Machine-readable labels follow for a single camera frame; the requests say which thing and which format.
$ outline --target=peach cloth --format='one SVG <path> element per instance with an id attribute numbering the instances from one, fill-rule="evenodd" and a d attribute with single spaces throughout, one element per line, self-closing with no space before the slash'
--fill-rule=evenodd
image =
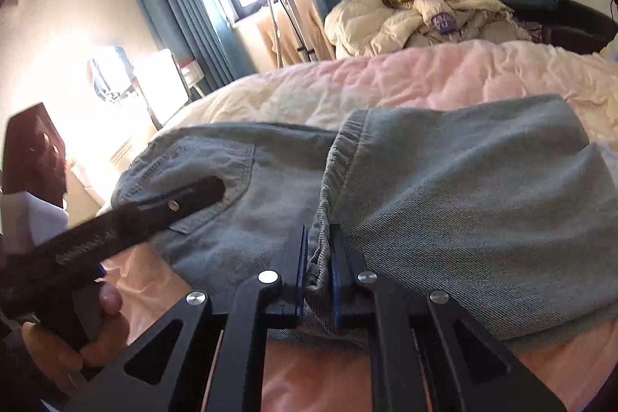
<path id="1" fill-rule="evenodd" d="M 181 111 L 166 128 L 220 121 L 297 123 L 338 129 L 353 109 L 422 107 L 448 110 L 476 103 L 558 93 L 592 140 L 618 152 L 618 65 L 528 42 L 485 41 L 409 49 L 374 58 L 297 65 L 250 76 Z M 106 261 L 120 289 L 135 340 L 189 291 L 147 244 Z M 597 326 L 561 346 L 520 359 L 564 402 L 581 410 L 618 361 L 618 324 Z M 364 356 L 267 347 L 263 410 L 370 411 Z"/>

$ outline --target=purple patch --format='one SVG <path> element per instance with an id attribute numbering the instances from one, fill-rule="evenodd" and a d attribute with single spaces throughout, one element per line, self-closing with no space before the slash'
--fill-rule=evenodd
<path id="1" fill-rule="evenodd" d="M 442 35 L 457 30 L 457 24 L 450 13 L 438 13 L 431 18 L 431 24 Z"/>

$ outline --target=triangular cutout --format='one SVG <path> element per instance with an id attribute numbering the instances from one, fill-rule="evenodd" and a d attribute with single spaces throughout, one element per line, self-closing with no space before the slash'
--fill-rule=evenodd
<path id="1" fill-rule="evenodd" d="M 453 325 L 453 330 L 470 370 L 470 376 L 475 383 L 489 382 L 508 373 L 508 367 L 500 357 L 478 340 L 461 321 Z"/>
<path id="2" fill-rule="evenodd" d="M 172 320 L 125 364 L 125 373 L 152 385 L 159 384 L 181 330 L 182 321 Z"/>

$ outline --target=pink bedding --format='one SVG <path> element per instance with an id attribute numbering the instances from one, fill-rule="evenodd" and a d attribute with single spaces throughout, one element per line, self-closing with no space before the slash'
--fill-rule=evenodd
<path id="1" fill-rule="evenodd" d="M 456 109 L 480 102 L 558 93 L 592 140 L 618 153 L 618 66 L 527 42 L 472 41 L 374 58 L 298 65 L 250 76 L 181 111 L 167 128 L 220 121 L 302 123 L 337 129 L 353 109 Z M 107 279 L 125 299 L 131 340 L 189 291 L 147 245 L 110 259 Z M 618 361 L 618 324 L 607 322 L 572 341 L 520 355 L 565 403 L 581 410 Z M 263 410 L 370 411 L 366 358 L 288 344 L 267 349 Z"/>

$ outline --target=pink comforter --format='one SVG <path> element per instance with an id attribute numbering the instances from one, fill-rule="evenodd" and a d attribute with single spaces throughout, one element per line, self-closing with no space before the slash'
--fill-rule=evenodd
<path id="1" fill-rule="evenodd" d="M 473 41 L 374 58 L 298 65 L 250 76 L 185 108 L 168 128 L 220 121 L 300 123 L 337 129 L 353 109 L 447 110 L 480 102 L 558 93 L 593 140 L 618 152 L 618 66 L 527 42 Z M 189 287 L 147 244 L 107 261 L 108 280 L 125 298 L 134 340 Z M 618 326 L 607 322 L 572 341 L 520 359 L 575 412 L 618 361 Z M 371 410 L 369 364 L 362 356 L 297 348 L 267 349 L 267 412 Z"/>

